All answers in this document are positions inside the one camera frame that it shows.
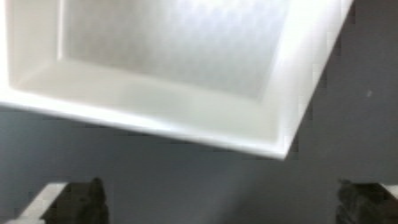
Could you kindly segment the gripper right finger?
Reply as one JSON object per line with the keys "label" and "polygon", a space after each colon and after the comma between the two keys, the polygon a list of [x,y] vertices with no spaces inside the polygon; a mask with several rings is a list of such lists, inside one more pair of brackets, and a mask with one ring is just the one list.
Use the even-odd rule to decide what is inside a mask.
{"label": "gripper right finger", "polygon": [[333,224],[398,224],[398,184],[339,182]]}

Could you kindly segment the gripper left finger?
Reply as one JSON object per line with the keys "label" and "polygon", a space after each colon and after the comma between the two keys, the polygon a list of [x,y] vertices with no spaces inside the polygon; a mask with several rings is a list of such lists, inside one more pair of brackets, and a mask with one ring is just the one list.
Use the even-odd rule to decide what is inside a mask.
{"label": "gripper left finger", "polygon": [[102,181],[70,182],[49,204],[44,224],[109,224]]}

